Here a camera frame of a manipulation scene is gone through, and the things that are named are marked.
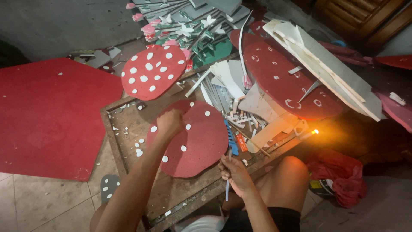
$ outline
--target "white foam dot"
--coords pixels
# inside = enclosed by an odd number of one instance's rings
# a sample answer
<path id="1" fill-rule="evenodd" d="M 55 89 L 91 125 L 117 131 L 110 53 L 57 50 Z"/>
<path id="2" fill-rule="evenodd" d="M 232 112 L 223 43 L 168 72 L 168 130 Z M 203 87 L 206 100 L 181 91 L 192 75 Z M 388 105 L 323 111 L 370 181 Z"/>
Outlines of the white foam dot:
<path id="1" fill-rule="evenodd" d="M 146 64 L 146 69 L 151 71 L 153 69 L 153 65 L 151 63 Z"/>
<path id="2" fill-rule="evenodd" d="M 153 58 L 153 52 L 149 52 L 149 54 L 147 55 L 148 60 L 151 59 L 151 58 Z"/>
<path id="3" fill-rule="evenodd" d="M 140 80 L 142 82 L 146 82 L 148 80 L 148 78 L 145 75 L 143 75 L 143 76 L 140 77 Z"/>

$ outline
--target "wooden stick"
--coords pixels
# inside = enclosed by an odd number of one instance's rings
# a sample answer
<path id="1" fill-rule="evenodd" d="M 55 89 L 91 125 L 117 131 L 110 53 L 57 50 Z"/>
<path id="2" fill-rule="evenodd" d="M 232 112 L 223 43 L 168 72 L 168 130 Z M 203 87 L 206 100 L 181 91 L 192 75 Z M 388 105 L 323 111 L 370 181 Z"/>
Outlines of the wooden stick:
<path id="1" fill-rule="evenodd" d="M 244 137 L 246 137 L 246 139 L 248 139 L 251 143 L 253 143 L 253 145 L 255 145 L 256 147 L 259 147 L 258 145 L 256 145 L 247 135 L 245 135 L 243 132 L 241 132 L 231 121 L 227 120 L 229 124 L 232 125 L 233 128 L 235 128 L 237 131 L 239 131 L 239 133 L 241 133 Z M 263 154 L 272 157 L 271 155 L 269 155 L 265 150 L 263 150 L 261 147 L 259 147 L 259 150 L 261 150 L 263 152 Z"/>

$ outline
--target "tile floor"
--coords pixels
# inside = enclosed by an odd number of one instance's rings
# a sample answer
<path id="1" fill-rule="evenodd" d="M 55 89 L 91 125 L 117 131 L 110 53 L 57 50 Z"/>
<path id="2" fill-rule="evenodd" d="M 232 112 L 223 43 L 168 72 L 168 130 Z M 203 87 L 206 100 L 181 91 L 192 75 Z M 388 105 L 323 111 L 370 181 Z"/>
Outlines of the tile floor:
<path id="1" fill-rule="evenodd" d="M 115 67 L 115 75 L 120 76 L 125 61 L 145 46 L 136 40 L 118 47 L 122 52 L 113 61 L 121 62 Z M 101 205 L 101 178 L 118 175 L 106 137 L 96 163 L 100 165 L 94 167 L 88 182 L 0 173 L 0 232 L 89 231 L 89 221 Z M 320 201 L 308 193 L 302 216 Z"/>

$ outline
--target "white tile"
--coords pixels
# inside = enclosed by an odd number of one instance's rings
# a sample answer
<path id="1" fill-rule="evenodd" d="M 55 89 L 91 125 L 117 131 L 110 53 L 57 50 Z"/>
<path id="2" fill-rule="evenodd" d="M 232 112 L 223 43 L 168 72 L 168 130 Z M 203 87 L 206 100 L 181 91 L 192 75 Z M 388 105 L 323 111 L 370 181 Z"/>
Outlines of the white tile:
<path id="1" fill-rule="evenodd" d="M 306 193 L 305 203 L 303 204 L 302 217 L 306 216 L 316 206 L 316 202 Z"/>
<path id="2" fill-rule="evenodd" d="M 103 176 L 107 174 L 119 175 L 112 149 L 110 148 L 109 140 L 106 136 L 103 140 L 99 155 L 97 156 L 96 163 L 100 163 L 100 165 L 94 166 L 93 172 L 91 173 L 88 181 L 92 196 L 100 192 L 100 181 Z"/>
<path id="3" fill-rule="evenodd" d="M 0 181 L 0 231 L 18 231 L 12 176 Z"/>
<path id="4" fill-rule="evenodd" d="M 94 210 L 96 211 L 102 205 L 102 195 L 100 193 L 92 196 Z"/>
<path id="5" fill-rule="evenodd" d="M 32 231 L 91 197 L 87 182 L 27 175 L 14 175 L 14 189 L 20 232 Z"/>
<path id="6" fill-rule="evenodd" d="M 0 173 L 0 181 L 12 176 L 13 174 L 10 173 Z"/>
<path id="7" fill-rule="evenodd" d="M 320 204 L 324 199 L 316 194 L 314 194 L 312 191 L 308 190 L 309 196 L 315 201 L 315 203 L 318 205 Z"/>
<path id="8" fill-rule="evenodd" d="M 33 232 L 88 232 L 94 214 L 91 198 L 75 206 Z"/>

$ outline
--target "wooden cabinet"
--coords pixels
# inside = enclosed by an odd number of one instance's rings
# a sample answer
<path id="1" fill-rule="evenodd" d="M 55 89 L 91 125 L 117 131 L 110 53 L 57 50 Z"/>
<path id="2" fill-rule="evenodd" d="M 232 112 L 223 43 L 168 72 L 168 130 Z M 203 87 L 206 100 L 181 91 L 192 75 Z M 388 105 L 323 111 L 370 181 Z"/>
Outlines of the wooden cabinet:
<path id="1" fill-rule="evenodd" d="M 312 16 L 359 48 L 407 2 L 408 0 L 317 0 Z"/>

